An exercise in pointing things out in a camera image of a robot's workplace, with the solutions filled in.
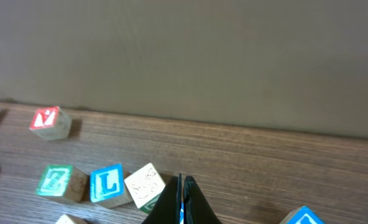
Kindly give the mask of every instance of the wood grain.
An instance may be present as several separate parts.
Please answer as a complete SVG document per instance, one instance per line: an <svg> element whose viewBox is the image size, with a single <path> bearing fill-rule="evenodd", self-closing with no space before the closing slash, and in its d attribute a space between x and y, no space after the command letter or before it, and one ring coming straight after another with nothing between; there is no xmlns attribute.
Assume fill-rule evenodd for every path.
<svg viewBox="0 0 368 224"><path fill-rule="evenodd" d="M138 224L134 203L114 209L61 205L35 195L48 164L89 173L121 161L152 162L164 176L192 175L226 224L279 223L309 206L326 223L368 223L368 141L189 121L67 110L71 137L43 141L28 129L35 107L0 103L0 223Z"/></svg>

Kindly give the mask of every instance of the red block face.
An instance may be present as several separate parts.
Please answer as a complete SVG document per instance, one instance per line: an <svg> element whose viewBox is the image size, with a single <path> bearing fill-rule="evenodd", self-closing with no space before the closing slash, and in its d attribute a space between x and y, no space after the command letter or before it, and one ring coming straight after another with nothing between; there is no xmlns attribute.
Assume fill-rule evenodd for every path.
<svg viewBox="0 0 368 224"><path fill-rule="evenodd" d="M35 116L30 124L31 130L51 128L58 118L59 107L41 108L35 112Z"/></svg>

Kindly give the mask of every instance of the wooden table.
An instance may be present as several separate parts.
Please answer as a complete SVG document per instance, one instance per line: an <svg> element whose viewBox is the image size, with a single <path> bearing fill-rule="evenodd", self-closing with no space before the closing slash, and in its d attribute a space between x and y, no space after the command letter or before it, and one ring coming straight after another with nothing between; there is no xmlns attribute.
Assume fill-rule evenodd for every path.
<svg viewBox="0 0 368 224"><path fill-rule="evenodd" d="M368 223L368 141L189 121L67 110L71 137L43 141L28 129L35 107L0 103L0 223L141 223L133 203L61 205L34 192L47 164L84 172L152 162L164 176L192 175L223 223L279 223L309 206L326 223Z"/></svg>

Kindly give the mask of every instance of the gray wall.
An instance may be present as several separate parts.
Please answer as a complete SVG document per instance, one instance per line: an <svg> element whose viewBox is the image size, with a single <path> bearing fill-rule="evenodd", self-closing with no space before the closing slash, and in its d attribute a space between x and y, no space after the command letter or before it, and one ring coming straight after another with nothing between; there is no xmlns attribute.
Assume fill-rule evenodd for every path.
<svg viewBox="0 0 368 224"><path fill-rule="evenodd" d="M368 138L368 0L0 0L0 100Z"/></svg>

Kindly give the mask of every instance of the green block face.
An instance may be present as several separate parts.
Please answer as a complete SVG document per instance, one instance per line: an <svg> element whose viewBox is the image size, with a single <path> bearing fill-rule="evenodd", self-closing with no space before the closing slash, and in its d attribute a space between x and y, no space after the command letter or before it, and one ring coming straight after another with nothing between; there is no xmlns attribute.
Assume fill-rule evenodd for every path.
<svg viewBox="0 0 368 224"><path fill-rule="evenodd" d="M147 214L150 214L155 204L157 203L158 198L159 198L159 195L155 196L152 200L150 200L143 207L141 207L140 210L142 210L143 212Z"/></svg>
<svg viewBox="0 0 368 224"><path fill-rule="evenodd" d="M44 170L36 194L40 196L60 197L68 187L73 167L69 165L49 165Z"/></svg>

